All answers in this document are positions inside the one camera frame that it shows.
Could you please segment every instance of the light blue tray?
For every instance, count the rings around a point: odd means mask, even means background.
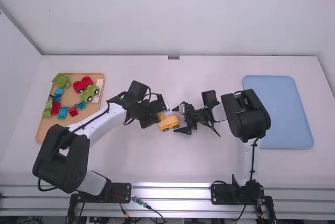
[[[289,76],[245,76],[271,117],[261,148],[309,149],[313,138],[294,79]]]

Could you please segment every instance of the metal frame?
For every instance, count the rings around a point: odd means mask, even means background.
[[[132,196],[144,199],[167,218],[237,218],[243,206],[212,205],[209,183],[133,183]],[[70,195],[38,191],[36,185],[0,185],[0,215],[66,216]],[[335,188],[266,187],[278,219],[335,220]],[[82,204],[78,204],[76,215]],[[138,204],[123,204],[131,217],[157,217]],[[86,203],[83,216],[123,217],[118,204]],[[253,206],[242,216],[255,219]]]

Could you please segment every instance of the red toy piece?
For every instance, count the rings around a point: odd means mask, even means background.
[[[89,76],[85,76],[82,78],[82,85],[84,86],[84,89],[86,89],[90,84],[94,84],[94,83]]]
[[[83,92],[86,89],[81,81],[75,81],[72,86],[77,93]]]
[[[61,108],[61,106],[62,106],[61,102],[53,102],[51,108],[51,115],[58,115],[59,108]]]
[[[69,113],[71,114],[72,117],[77,116],[78,115],[77,107],[75,107],[75,106],[70,107]]]

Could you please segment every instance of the yellow toy car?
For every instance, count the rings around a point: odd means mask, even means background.
[[[169,129],[176,129],[180,126],[180,121],[177,115],[170,115],[166,117],[164,114],[159,114],[159,129],[161,131],[168,131]]]

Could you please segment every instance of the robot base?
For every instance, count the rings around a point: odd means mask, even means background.
[[[247,182],[239,186],[232,176],[232,184],[212,184],[211,202],[214,205],[256,205],[257,200],[265,202],[263,186],[256,182]]]
[[[129,183],[110,183],[107,186],[109,197],[101,198],[87,193],[79,192],[72,194],[66,224],[72,224],[75,220],[75,209],[78,203],[130,203],[131,184]]]

